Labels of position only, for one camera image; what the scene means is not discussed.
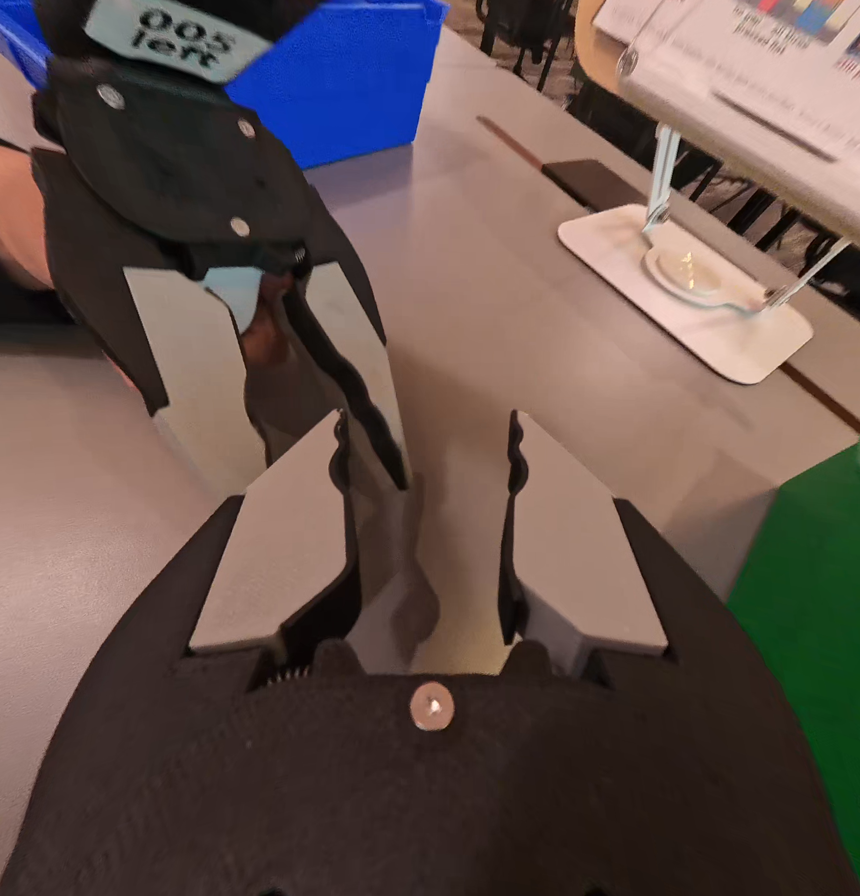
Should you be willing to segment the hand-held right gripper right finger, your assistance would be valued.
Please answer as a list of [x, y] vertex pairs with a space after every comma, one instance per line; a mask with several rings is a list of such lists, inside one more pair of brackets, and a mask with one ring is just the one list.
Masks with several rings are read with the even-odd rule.
[[611, 490], [528, 413], [511, 412], [498, 580], [505, 645], [541, 644], [579, 678], [594, 651], [669, 646]]

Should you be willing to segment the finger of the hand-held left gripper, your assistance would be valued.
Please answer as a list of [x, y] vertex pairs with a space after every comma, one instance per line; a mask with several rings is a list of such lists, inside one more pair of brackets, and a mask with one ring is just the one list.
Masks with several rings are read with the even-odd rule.
[[180, 273], [123, 273], [167, 394], [156, 427], [216, 498], [245, 493], [267, 469], [267, 447], [247, 413], [233, 315]]
[[356, 290], [336, 262], [312, 268], [282, 301], [289, 327], [364, 433], [391, 484], [411, 487], [411, 464], [391, 363]]

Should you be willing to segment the blue plastic bin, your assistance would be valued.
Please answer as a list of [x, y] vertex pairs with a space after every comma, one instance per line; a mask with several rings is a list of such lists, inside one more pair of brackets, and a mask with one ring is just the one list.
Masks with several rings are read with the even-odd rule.
[[303, 169], [411, 143], [449, 6], [322, 2], [257, 56], [255, 39], [191, 2], [95, 2], [96, 30], [139, 61], [235, 77], [222, 89]]

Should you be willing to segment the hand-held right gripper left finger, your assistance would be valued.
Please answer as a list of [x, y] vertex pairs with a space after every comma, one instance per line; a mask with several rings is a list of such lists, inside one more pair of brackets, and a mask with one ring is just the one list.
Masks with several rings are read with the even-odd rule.
[[190, 637], [310, 662], [359, 617], [346, 414], [333, 410], [248, 487]]

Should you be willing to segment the laminated instruction sheet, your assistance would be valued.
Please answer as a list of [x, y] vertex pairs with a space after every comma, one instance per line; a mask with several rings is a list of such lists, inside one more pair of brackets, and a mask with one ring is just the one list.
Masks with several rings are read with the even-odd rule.
[[[607, 36], [630, 43], [647, 27], [676, 23], [682, 13], [702, 12], [714, 2], [607, 1], [593, 17]], [[834, 47], [860, 62], [860, 1], [731, 2], [738, 20], [769, 35]]]

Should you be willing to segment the black office chair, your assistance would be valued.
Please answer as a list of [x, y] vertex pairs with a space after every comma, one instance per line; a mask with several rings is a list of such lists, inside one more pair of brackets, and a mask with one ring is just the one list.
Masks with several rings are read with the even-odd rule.
[[491, 57], [495, 41], [518, 51], [513, 73], [522, 77], [525, 56], [542, 65], [536, 91], [546, 86], [562, 39], [572, 35], [573, 1], [476, 1], [482, 25], [479, 50]]

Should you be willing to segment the person's left hand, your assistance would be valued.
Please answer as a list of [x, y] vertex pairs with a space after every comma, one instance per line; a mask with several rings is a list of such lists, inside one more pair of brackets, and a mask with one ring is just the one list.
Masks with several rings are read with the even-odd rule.
[[0, 146], [0, 265], [12, 279], [34, 290], [50, 290], [43, 196], [29, 155]]

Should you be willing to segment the wooden document stand white base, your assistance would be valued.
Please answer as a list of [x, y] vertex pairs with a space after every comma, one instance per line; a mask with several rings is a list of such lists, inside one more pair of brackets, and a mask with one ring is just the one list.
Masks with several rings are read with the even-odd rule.
[[[626, 44], [579, 2], [578, 62], [658, 124], [646, 205], [563, 223], [557, 235], [713, 372], [756, 385], [813, 337], [791, 298], [849, 245], [860, 250], [860, 62], [746, 25], [731, 2], [645, 27]], [[680, 140], [727, 163], [836, 236], [825, 259], [768, 288], [670, 214]]]

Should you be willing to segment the green plastic bin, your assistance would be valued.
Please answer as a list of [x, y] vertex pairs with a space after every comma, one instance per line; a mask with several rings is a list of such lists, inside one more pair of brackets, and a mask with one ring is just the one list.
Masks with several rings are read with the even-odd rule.
[[860, 880], [860, 438], [779, 488], [727, 605], [797, 714]]

